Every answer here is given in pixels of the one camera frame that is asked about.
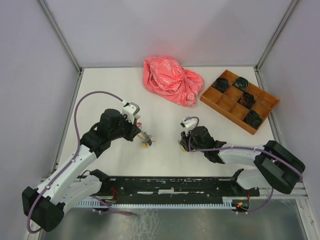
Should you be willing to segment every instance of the gray floor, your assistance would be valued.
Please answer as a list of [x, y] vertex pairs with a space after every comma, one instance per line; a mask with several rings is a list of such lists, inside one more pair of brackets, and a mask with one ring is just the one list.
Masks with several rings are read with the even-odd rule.
[[[251, 200], [251, 207], [263, 204]], [[214, 209], [126, 209], [137, 216], [74, 208], [42, 240], [306, 240], [294, 200], [274, 200], [256, 213]]]

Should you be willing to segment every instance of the metal frame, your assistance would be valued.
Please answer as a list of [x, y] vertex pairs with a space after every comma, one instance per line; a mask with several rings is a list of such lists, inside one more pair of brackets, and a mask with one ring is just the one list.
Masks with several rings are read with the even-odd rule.
[[[70, 58], [74, 68], [78, 71], [76, 85], [75, 85], [75, 88], [73, 91], [68, 115], [65, 120], [65, 125], [64, 125], [62, 136], [61, 136], [61, 141], [58, 146], [57, 153], [54, 158], [54, 163], [51, 168], [52, 172], [54, 172], [56, 170], [57, 165], [58, 165], [58, 160], [61, 156], [63, 144], [66, 139], [66, 134], [67, 134], [69, 122], [70, 122], [70, 119], [71, 119], [71, 116], [73, 113], [73, 108], [74, 108], [74, 105], [76, 102], [77, 94], [78, 94], [78, 91], [80, 88], [81, 79], [83, 76], [83, 68], [78, 64], [78, 61], [76, 60], [75, 56], [73, 55], [72, 50], [69, 47], [69, 45], [66, 41], [66, 38], [63, 36], [52, 12], [49, 9], [49, 6], [48, 6], [48, 3], [46, 2], [46, 0], [36, 0], [36, 2], [39, 4], [41, 10], [43, 11], [44, 15], [46, 16], [47, 21], [49, 22], [50, 26], [52, 27], [52, 30], [54, 31], [56, 37], [58, 38], [59, 42], [61, 43], [66, 54]], [[255, 72], [255, 76], [258, 81], [258, 85], [260, 88], [262, 88], [266, 91], [267, 91], [267, 87], [266, 87], [266, 84], [265, 84], [265, 81], [263, 78], [262, 67], [265, 64], [268, 56], [270, 55], [271, 51], [273, 50], [274, 46], [276, 45], [281, 33], [284, 31], [286, 25], [288, 24], [290, 18], [292, 17], [294, 11], [297, 9], [300, 2], [301, 2], [300, 0], [292, 0], [291, 1], [282, 20], [280, 21], [278, 27], [276, 28], [275, 32], [273, 33], [272, 37], [270, 38], [270, 40], [266, 46], [266, 48], [264, 49], [260, 59], [258, 60], [257, 64], [254, 67], [254, 72]], [[281, 132], [279, 130], [278, 122], [277, 122], [275, 114], [272, 112], [271, 115], [268, 117], [268, 119], [270, 122], [270, 126], [271, 126], [271, 130], [272, 130], [274, 139], [277, 142], [279, 142], [280, 144], [285, 145], [284, 140], [281, 137]], [[310, 240], [317, 240], [317, 239], [320, 240], [319, 226], [316, 222], [315, 216], [314, 216], [313, 211], [311, 209], [311, 205], [310, 205], [310, 202], [309, 202], [309, 199], [308, 199], [308, 196], [307, 196], [307, 193], [306, 193], [306, 190], [305, 190], [303, 183], [299, 183], [296, 186], [296, 188], [293, 190], [293, 192], [294, 192], [294, 196], [283, 195], [281, 193], [277, 194], [275, 192], [274, 198], [275, 199], [292, 199], [292, 198], [296, 199], [296, 203], [298, 206], [298, 210], [300, 213], [300, 217], [301, 217], [307, 238]], [[258, 197], [257, 199], [265, 199], [269, 194], [270, 194], [270, 189], [267, 189], [267, 188], [263, 189], [261, 191], [261, 197]], [[43, 235], [43, 231], [40, 231], [38, 234], [29, 234], [28, 232], [26, 232], [24, 239], [38, 240], [38, 239], [41, 239], [42, 235]]]

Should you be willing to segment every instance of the crumpled plastic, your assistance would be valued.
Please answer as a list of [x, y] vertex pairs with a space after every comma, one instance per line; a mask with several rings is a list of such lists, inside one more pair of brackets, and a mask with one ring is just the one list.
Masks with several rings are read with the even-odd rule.
[[172, 57], [151, 56], [144, 60], [143, 85], [171, 102], [191, 107], [204, 88], [204, 80], [196, 72], [184, 69]]

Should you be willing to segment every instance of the wooden tray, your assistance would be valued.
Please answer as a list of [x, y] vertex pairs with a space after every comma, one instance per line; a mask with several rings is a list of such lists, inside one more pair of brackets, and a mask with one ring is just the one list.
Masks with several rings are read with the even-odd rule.
[[267, 119], [271, 111], [278, 104], [279, 99], [250, 83], [245, 92], [254, 96], [256, 102], [252, 106], [251, 110], [256, 111], [262, 119], [259, 127], [257, 129], [253, 128], [244, 122], [244, 118], [247, 116], [250, 110], [238, 103], [238, 100], [241, 98], [244, 92], [232, 86], [238, 77], [239, 76], [233, 72], [225, 70], [219, 78], [225, 78], [229, 81], [230, 86], [228, 89], [224, 93], [221, 93], [212, 87], [212, 83], [210, 87], [201, 95], [200, 100], [247, 132], [254, 135], [262, 123]]

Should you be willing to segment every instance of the dark green object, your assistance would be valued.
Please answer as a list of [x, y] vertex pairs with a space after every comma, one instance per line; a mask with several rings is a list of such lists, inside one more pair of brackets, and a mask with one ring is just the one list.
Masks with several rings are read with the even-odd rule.
[[229, 81], [223, 77], [217, 78], [212, 84], [212, 87], [217, 89], [221, 93], [224, 93], [229, 88], [229, 86]]
[[253, 105], [256, 103], [255, 97], [248, 92], [244, 92], [241, 98], [238, 100], [238, 103], [247, 109], [251, 109]]
[[235, 80], [232, 86], [244, 92], [250, 86], [250, 82], [244, 77], [240, 76]]
[[254, 111], [254, 110], [250, 110], [249, 113], [245, 116], [245, 118], [243, 119], [243, 121], [250, 125], [251, 127], [253, 127], [254, 129], [257, 129], [260, 124], [262, 123], [262, 119], [259, 116], [259, 114]]

